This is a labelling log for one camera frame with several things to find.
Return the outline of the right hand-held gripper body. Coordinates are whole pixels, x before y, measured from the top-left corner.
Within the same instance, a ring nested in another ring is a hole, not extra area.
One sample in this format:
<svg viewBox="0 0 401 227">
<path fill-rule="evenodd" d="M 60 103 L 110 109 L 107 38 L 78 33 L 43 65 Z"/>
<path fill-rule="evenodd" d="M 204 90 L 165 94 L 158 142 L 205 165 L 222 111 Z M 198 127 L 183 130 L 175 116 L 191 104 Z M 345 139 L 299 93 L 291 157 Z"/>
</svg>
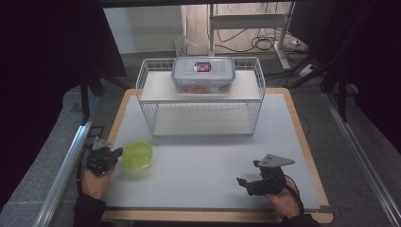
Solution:
<svg viewBox="0 0 401 227">
<path fill-rule="evenodd" d="M 250 182 L 247 189 L 250 196 L 264 194 L 279 194 L 287 184 L 283 166 L 293 165 L 294 160 L 267 154 L 259 164 L 261 180 Z"/>
</svg>

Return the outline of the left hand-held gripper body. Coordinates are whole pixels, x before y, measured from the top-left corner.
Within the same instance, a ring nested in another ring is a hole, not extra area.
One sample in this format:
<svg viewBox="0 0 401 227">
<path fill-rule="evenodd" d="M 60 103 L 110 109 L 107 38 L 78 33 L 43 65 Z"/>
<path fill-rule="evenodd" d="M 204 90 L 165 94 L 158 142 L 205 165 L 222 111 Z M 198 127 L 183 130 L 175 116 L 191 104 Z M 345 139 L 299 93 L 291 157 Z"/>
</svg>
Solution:
<svg viewBox="0 0 401 227">
<path fill-rule="evenodd" d="M 87 168 L 96 175 L 103 175 L 117 163 L 117 151 L 111 150 L 111 143 L 97 137 L 87 156 Z"/>
</svg>

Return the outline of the green plastic bowl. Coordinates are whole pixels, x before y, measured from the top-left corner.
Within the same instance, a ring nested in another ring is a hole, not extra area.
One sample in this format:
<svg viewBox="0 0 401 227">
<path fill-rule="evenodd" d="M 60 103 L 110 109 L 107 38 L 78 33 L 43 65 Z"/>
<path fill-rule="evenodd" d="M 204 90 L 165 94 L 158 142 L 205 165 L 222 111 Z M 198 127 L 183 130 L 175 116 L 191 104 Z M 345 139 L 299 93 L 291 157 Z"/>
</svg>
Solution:
<svg viewBox="0 0 401 227">
<path fill-rule="evenodd" d="M 153 157 L 152 145 L 147 141 L 136 141 L 123 148 L 122 162 L 129 169 L 147 167 Z"/>
</svg>

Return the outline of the white wire shelf rack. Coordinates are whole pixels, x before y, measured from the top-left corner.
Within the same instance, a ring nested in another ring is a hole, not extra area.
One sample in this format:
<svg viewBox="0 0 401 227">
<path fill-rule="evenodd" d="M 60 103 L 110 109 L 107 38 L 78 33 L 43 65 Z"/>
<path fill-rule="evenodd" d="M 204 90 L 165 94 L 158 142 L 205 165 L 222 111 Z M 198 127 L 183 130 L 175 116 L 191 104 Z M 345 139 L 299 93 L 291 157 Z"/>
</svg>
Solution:
<svg viewBox="0 0 401 227">
<path fill-rule="evenodd" d="M 265 95 L 256 57 L 229 57 L 235 81 L 225 96 L 178 94 L 171 80 L 176 59 L 146 59 L 135 84 L 136 96 L 154 136 L 252 135 Z"/>
</svg>

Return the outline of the clear container with blue-rimmed lid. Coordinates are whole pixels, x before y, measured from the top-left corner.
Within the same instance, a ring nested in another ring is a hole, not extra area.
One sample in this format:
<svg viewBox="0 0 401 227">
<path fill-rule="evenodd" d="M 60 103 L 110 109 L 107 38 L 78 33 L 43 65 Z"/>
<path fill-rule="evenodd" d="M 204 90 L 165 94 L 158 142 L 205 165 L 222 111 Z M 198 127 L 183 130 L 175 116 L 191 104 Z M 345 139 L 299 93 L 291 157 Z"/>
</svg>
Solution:
<svg viewBox="0 0 401 227">
<path fill-rule="evenodd" d="M 178 94 L 225 96 L 235 81 L 235 63 L 229 57 L 179 57 L 170 77 Z"/>
</svg>

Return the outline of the person's left hand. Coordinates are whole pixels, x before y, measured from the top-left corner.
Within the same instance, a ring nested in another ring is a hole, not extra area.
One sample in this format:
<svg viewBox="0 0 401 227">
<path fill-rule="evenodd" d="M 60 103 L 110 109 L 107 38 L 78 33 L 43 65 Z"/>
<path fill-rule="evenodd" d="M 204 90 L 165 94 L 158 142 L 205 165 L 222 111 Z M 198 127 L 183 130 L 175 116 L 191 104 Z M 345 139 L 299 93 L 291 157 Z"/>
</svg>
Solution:
<svg viewBox="0 0 401 227">
<path fill-rule="evenodd" d="M 114 168 L 109 169 L 105 174 L 97 176 L 91 170 L 83 169 L 81 174 L 81 190 L 84 194 L 97 200 L 101 200 L 107 192 Z"/>
</svg>

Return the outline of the person's right hand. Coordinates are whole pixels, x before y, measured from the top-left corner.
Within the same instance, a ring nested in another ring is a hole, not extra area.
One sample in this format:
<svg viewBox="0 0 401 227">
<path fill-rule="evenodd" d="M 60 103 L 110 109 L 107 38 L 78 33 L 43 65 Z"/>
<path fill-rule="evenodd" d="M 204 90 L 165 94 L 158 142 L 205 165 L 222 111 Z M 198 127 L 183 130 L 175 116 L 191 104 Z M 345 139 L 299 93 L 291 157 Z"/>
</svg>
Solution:
<svg viewBox="0 0 401 227">
<path fill-rule="evenodd" d="M 299 205 L 294 196 L 284 188 L 280 194 L 265 194 L 273 210 L 280 218 L 294 218 L 301 214 Z"/>
</svg>

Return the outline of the white table mat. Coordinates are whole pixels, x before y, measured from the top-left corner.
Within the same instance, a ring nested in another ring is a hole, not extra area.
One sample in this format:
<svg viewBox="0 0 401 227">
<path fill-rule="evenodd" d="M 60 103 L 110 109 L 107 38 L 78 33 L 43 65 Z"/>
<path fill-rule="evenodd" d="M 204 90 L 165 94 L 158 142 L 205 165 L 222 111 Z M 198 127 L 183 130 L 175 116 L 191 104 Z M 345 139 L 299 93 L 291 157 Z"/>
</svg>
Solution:
<svg viewBox="0 0 401 227">
<path fill-rule="evenodd" d="M 237 183 L 260 179 L 253 165 L 268 154 L 293 160 L 283 171 L 295 180 L 306 209 L 320 207 L 285 96 L 265 95 L 252 136 L 153 137 L 136 96 L 131 96 L 115 139 L 118 148 L 145 140 L 153 147 L 149 166 L 119 163 L 104 196 L 117 208 L 259 209 L 270 204 Z"/>
</svg>

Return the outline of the black stand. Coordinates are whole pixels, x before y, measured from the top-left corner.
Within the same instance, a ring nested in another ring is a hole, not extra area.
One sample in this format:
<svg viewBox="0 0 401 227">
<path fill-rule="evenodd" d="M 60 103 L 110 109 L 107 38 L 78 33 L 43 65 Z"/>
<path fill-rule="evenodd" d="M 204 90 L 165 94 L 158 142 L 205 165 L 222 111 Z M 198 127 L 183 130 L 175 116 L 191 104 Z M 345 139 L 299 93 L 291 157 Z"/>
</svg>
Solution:
<svg viewBox="0 0 401 227">
<path fill-rule="evenodd" d="M 330 68 L 324 76 L 324 79 L 320 85 L 324 93 L 331 92 L 334 86 L 338 85 L 337 110 L 338 114 L 344 122 L 348 121 L 346 116 L 345 104 L 347 98 L 346 82 L 347 70 L 345 68 Z"/>
<path fill-rule="evenodd" d="M 89 106 L 89 92 L 95 96 L 102 96 L 104 94 L 104 87 L 101 84 L 100 78 L 96 75 L 89 73 L 82 73 L 79 76 L 80 80 L 80 100 L 82 108 L 82 121 L 81 124 L 85 125 L 90 119 L 90 106 Z"/>
</svg>

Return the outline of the white power strip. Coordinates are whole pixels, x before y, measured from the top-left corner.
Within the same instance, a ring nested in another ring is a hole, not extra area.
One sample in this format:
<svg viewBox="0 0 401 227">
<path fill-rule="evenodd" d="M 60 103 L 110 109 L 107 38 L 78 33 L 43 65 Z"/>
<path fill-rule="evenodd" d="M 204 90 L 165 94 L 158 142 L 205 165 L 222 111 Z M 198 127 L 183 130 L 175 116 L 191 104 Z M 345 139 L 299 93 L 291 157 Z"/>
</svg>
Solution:
<svg viewBox="0 0 401 227">
<path fill-rule="evenodd" d="M 312 64 L 308 64 L 304 69 L 302 69 L 298 75 L 300 78 L 303 78 L 305 76 L 307 76 L 308 74 L 310 74 L 313 70 L 315 69 L 315 66 Z"/>
</svg>

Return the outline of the dark curtain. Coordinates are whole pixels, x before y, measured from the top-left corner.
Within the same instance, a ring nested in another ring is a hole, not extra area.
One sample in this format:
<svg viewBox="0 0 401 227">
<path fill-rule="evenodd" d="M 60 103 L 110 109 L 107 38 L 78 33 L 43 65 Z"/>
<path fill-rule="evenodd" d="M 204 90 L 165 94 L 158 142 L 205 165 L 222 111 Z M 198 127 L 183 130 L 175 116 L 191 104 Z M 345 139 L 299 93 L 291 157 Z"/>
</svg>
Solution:
<svg viewBox="0 0 401 227">
<path fill-rule="evenodd" d="M 0 0 L 0 210 L 81 78 L 126 71 L 101 0 Z"/>
<path fill-rule="evenodd" d="M 340 78 L 357 88 L 356 104 L 401 152 L 401 0 L 303 0 L 289 32 L 320 63 L 321 88 Z"/>
</svg>

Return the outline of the aluminium rail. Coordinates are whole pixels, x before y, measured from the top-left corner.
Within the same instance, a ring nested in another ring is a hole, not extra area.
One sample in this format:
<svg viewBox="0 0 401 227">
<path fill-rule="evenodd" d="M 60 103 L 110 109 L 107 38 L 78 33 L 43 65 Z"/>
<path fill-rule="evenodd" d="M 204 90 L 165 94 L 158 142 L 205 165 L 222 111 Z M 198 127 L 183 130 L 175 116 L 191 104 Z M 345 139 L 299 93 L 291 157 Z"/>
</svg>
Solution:
<svg viewBox="0 0 401 227">
<path fill-rule="evenodd" d="M 348 147 L 352 151 L 353 155 L 356 158 L 356 161 L 361 168 L 365 178 L 367 179 L 370 187 L 375 193 L 375 196 L 381 205 L 385 215 L 392 227 L 401 227 L 401 209 L 398 204 L 395 202 L 391 192 L 388 187 L 381 180 L 379 175 L 377 174 L 375 168 L 372 163 L 368 159 L 364 149 L 361 144 L 357 140 L 354 132 L 347 122 L 345 122 L 340 114 L 337 111 L 338 105 L 336 104 L 335 99 L 328 95 L 322 94 L 323 99 L 326 101 L 328 108 L 333 115 L 336 123 L 338 124 L 340 131 L 345 138 Z"/>
<path fill-rule="evenodd" d="M 52 183 L 50 190 L 44 200 L 42 208 L 37 216 L 33 227 L 48 227 L 61 200 L 61 195 L 67 186 L 68 179 L 74 169 L 78 159 L 80 149 L 82 148 L 85 138 L 92 126 L 91 122 L 78 127 L 78 131 L 69 147 L 66 156 L 61 164 L 59 172 Z"/>
</svg>

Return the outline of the white metal desk frame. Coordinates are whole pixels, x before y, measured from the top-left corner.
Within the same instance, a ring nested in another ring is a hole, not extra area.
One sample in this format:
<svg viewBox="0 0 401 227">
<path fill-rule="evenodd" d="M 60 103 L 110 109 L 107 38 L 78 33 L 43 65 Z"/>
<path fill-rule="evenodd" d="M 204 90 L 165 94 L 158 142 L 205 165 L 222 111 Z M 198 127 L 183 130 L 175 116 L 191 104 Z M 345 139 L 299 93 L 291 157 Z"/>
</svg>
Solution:
<svg viewBox="0 0 401 227">
<path fill-rule="evenodd" d="M 214 4 L 209 4 L 208 31 L 209 48 L 208 56 L 215 56 L 215 30 L 216 29 L 241 29 L 241 28 L 279 28 L 281 34 L 273 43 L 274 51 L 282 65 L 287 71 L 290 69 L 288 59 L 284 53 L 283 44 L 288 31 L 288 25 L 295 3 L 291 2 L 284 14 L 239 14 L 239 15 L 217 15 L 214 11 Z"/>
</svg>

